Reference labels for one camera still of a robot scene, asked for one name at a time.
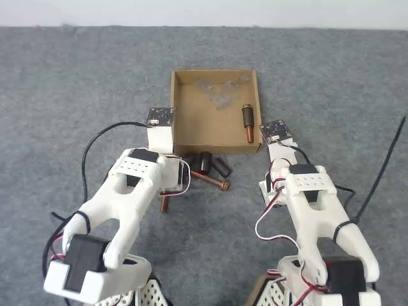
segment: open cardboard box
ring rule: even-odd
[[[254,109],[254,143],[247,142],[242,106]],[[262,144],[256,73],[248,69],[180,69],[171,74],[175,153],[255,153]]]

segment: gray carpet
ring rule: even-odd
[[[355,212],[407,113],[407,54],[402,31],[0,28],[0,303],[62,305],[41,288],[42,248],[57,225],[49,212],[79,207],[82,151],[96,131],[170,104],[171,70],[255,69],[263,120],[283,118],[312,162],[355,188]],[[124,148],[146,143],[134,127],[97,141],[90,193]],[[381,266],[383,305],[408,305],[407,149],[405,127],[360,224]],[[150,260],[175,305],[243,305],[257,277],[295,252],[254,234],[265,147],[226,158],[235,171],[228,192],[195,180],[168,214],[157,198],[142,221],[133,252]],[[115,229],[108,222],[96,234],[112,237]],[[295,232],[286,208],[261,231]],[[323,242],[322,250],[334,248]]]

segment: black cylinder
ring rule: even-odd
[[[231,168],[228,167],[226,163],[224,163],[224,161],[222,161],[222,159],[219,157],[212,159],[212,166],[218,171],[219,174],[222,175],[224,179],[229,177],[232,172]]]
[[[200,170],[201,174],[207,175],[211,170],[212,154],[210,152],[200,153]]]
[[[254,126],[254,109],[250,104],[245,104],[242,107],[242,118],[244,120],[244,127]]]

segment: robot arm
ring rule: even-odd
[[[268,143],[271,169],[266,174],[265,181],[259,183],[259,187],[267,205],[280,193],[276,203],[288,206],[299,246],[297,256],[287,256],[279,261],[278,270],[286,278],[282,282],[284,287],[296,298],[310,289],[304,279],[309,280],[309,284],[315,284],[314,286],[331,286],[333,282],[337,286],[340,282],[340,287],[347,287],[347,275],[344,275],[346,269],[342,275],[333,271],[340,265],[361,265],[358,281],[363,284],[353,293],[357,294],[357,301],[360,296],[360,303],[347,303],[343,292],[325,295],[319,291],[307,294],[303,302],[313,306],[380,305],[379,295],[365,286],[367,282],[375,282],[379,278],[379,265],[357,225],[350,223],[344,226],[335,241],[352,256],[350,260],[323,259],[317,247],[318,238],[333,238],[339,224],[349,221],[337,198],[337,189],[325,168],[297,163],[295,150],[290,147],[296,149],[297,144],[293,142],[289,129],[282,120],[264,124],[261,132]],[[352,284],[355,281],[352,279],[353,275],[348,277]]]
[[[66,257],[63,262],[50,263],[45,291],[95,304],[144,287],[151,265],[128,252],[153,197],[159,190],[179,188],[182,172],[179,159],[145,149],[125,150],[94,197],[79,209],[87,216],[91,229],[117,219],[118,231],[111,242],[86,235],[84,216],[75,214],[62,238]]]

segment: red and white wire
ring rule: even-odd
[[[54,243],[56,243],[56,241],[60,240],[62,238],[62,233],[58,234],[57,236],[55,236],[54,241],[52,242],[52,245],[50,247],[50,250],[52,252],[53,255],[56,255],[56,251],[54,250]]]
[[[266,179],[266,176],[267,176],[268,174],[270,174],[270,172],[272,171],[273,163],[274,163],[277,159],[283,159],[283,160],[286,161],[290,166],[292,165],[292,163],[291,163],[288,159],[286,159],[286,158],[283,158],[283,157],[281,157],[281,158],[275,158],[275,159],[274,159],[273,161],[271,161],[270,164],[269,164],[268,172],[265,173],[265,179]]]
[[[291,306],[299,306],[301,303],[303,303],[303,300],[306,298],[306,296],[312,292],[312,288],[307,288],[305,292],[302,293],[302,295],[299,297],[299,299],[293,303]]]
[[[302,264],[300,265],[299,269],[299,275],[302,281],[311,289],[314,291],[319,291],[319,292],[325,292],[327,291],[326,286],[321,286],[321,285],[313,285],[311,282],[309,282],[304,276],[303,276],[303,270],[305,269],[306,262],[303,260]]]
[[[186,193],[187,190],[190,188],[190,183],[191,183],[191,173],[190,173],[190,165],[188,164],[187,161],[183,160],[181,157],[174,156],[174,155],[166,155],[167,158],[176,158],[179,159],[180,162],[184,163],[187,166],[188,174],[189,174],[189,182],[187,184],[187,187],[181,191],[181,192],[175,192],[175,193],[159,193],[160,196],[180,196],[181,194]]]
[[[57,260],[57,259],[63,260],[64,258],[65,258],[65,255],[63,253],[57,253],[57,254],[52,255],[50,260],[51,261]]]
[[[292,242],[299,249],[299,245],[297,244],[297,242],[290,236],[287,236],[287,235],[275,235],[275,236],[270,236],[270,237],[264,237],[264,236],[261,236],[259,234],[259,232],[258,232],[259,223],[262,221],[262,219],[269,213],[269,211],[276,204],[276,200],[281,195],[281,192],[282,192],[282,188],[278,189],[278,191],[276,192],[276,195],[272,198],[271,202],[268,204],[268,206],[265,208],[264,212],[261,214],[259,219],[256,221],[255,234],[256,234],[256,236],[258,236],[259,239],[266,240],[266,241],[272,241],[272,240],[276,240],[276,239],[280,239],[280,238],[289,240],[290,242]]]

